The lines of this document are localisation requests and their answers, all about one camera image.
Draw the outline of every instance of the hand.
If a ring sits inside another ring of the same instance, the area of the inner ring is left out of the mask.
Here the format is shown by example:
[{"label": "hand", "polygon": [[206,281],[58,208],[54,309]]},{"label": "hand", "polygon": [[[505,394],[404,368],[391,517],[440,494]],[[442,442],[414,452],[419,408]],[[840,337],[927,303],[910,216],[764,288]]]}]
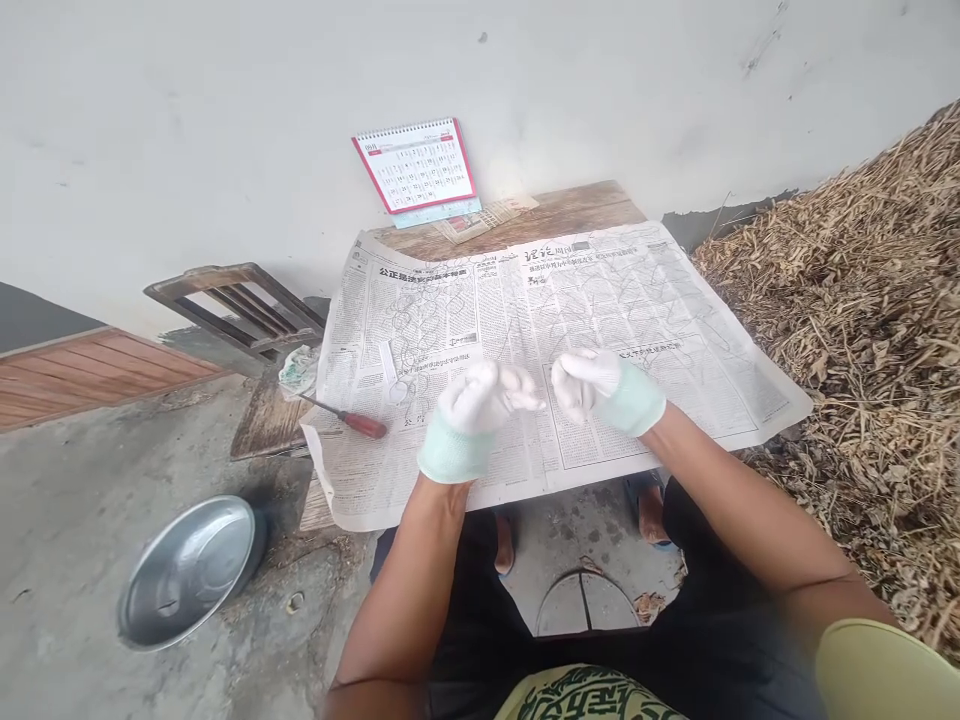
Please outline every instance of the hand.
[{"label": "hand", "polygon": [[526,370],[493,360],[471,365],[437,398],[426,440],[417,454],[420,470],[444,484],[486,475],[497,430],[514,410],[542,407]]},{"label": "hand", "polygon": [[577,349],[553,363],[550,382],[563,414],[578,425],[593,412],[639,437],[663,417],[667,398],[650,377],[609,350]]}]

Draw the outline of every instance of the plastic bag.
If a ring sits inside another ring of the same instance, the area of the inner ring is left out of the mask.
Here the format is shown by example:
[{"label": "plastic bag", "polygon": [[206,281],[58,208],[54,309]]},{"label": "plastic bag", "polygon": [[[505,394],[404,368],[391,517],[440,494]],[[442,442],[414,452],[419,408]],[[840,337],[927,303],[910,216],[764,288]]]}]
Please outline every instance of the plastic bag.
[{"label": "plastic bag", "polygon": [[287,355],[280,368],[280,392],[287,402],[299,399],[298,395],[311,397],[317,387],[317,370],[320,363],[320,348],[301,345]]}]

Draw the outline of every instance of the dried plant stalk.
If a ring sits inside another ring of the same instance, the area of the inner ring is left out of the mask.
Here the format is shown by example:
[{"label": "dried plant stalk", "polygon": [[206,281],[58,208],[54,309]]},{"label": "dried plant stalk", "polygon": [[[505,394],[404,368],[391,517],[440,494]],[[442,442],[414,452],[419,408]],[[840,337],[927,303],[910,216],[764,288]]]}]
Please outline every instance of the dried plant stalk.
[{"label": "dried plant stalk", "polygon": [[960,665],[960,101],[694,262],[814,398],[743,459]]}]

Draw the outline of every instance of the wall stain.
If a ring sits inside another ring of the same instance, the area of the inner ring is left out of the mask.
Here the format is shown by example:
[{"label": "wall stain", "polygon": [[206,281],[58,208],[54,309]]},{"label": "wall stain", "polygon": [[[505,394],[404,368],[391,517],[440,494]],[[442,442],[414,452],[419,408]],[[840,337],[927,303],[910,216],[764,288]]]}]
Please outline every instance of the wall stain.
[{"label": "wall stain", "polygon": [[747,54],[747,59],[741,63],[741,67],[743,67],[744,70],[744,80],[750,77],[750,73],[760,66],[760,61],[763,59],[767,50],[770,49],[774,40],[780,39],[780,32],[786,22],[784,15],[789,8],[790,0],[781,0],[773,19],[764,26],[762,32],[754,41],[753,47],[750,48],[750,52]]}]

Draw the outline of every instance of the aluminum bowl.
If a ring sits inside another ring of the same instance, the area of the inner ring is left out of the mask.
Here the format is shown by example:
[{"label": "aluminum bowl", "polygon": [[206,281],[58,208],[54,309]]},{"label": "aluminum bowl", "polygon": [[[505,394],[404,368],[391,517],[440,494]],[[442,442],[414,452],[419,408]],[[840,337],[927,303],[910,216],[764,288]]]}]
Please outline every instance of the aluminum bowl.
[{"label": "aluminum bowl", "polygon": [[144,652],[180,642],[243,590],[265,546],[265,520],[242,498],[194,505],[140,557],[120,596],[120,639]]}]

